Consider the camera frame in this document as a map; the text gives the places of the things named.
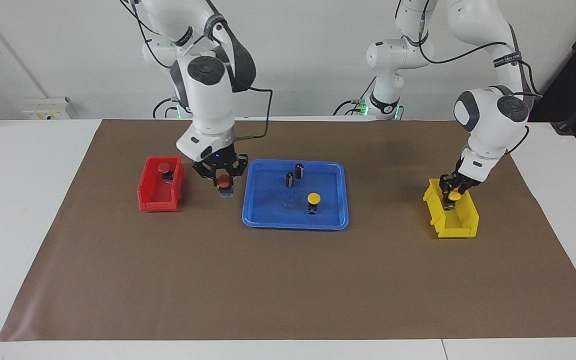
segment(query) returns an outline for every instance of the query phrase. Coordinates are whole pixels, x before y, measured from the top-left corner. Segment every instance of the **white table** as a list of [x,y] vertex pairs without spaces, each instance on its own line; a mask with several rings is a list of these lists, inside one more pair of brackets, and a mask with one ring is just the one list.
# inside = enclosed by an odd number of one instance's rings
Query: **white table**
[[[0,330],[99,124],[0,121]],[[556,135],[548,124],[530,129],[512,157],[576,268],[576,140]],[[567,360],[576,359],[576,338],[0,342],[2,358]]]

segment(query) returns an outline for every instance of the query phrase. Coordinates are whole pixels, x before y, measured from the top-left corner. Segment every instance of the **yellow bin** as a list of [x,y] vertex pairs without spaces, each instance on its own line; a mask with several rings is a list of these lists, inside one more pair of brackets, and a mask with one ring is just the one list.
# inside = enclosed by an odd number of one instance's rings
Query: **yellow bin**
[[430,225],[434,226],[440,238],[474,238],[480,224],[480,214],[475,208],[471,193],[466,191],[452,210],[444,210],[439,179],[431,178],[430,186],[423,195],[423,201],[430,210]]

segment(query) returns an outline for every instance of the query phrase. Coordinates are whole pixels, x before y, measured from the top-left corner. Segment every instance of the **brown mat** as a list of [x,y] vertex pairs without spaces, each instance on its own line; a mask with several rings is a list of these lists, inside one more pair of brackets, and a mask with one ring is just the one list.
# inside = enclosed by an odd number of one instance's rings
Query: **brown mat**
[[146,156],[187,126],[103,121],[0,341],[576,337],[576,271],[510,157],[473,191],[478,237],[435,239],[422,196],[457,123],[277,122],[238,144],[343,164],[340,232],[249,228],[245,179],[222,200],[190,166],[180,212],[140,212]]

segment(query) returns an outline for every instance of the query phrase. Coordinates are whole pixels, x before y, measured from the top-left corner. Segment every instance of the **white electrical box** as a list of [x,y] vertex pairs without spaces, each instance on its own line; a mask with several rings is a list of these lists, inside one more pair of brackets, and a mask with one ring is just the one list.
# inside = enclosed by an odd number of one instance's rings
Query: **white electrical box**
[[65,97],[31,98],[23,111],[29,120],[64,120],[76,116],[75,109]]

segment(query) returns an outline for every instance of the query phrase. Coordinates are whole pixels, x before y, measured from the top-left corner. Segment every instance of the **white wall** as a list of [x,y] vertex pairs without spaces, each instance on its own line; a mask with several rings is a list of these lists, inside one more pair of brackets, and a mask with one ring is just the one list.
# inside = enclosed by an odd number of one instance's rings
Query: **white wall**
[[[357,98],[373,77],[368,45],[400,37],[397,0],[213,2],[254,57],[254,86],[275,89],[274,116],[327,115]],[[576,0],[499,3],[543,89],[576,40]],[[430,25],[435,60],[470,50],[448,31],[445,1],[438,9]],[[0,34],[40,86],[69,97],[79,117],[148,118],[158,100],[173,94],[164,73],[142,60],[137,24],[119,0],[0,0]],[[461,91],[496,84],[485,51],[402,73],[407,119],[450,118]],[[22,117],[22,98],[34,96],[41,91],[0,41],[0,119]],[[235,101],[238,116],[265,113],[265,94],[237,94]]]

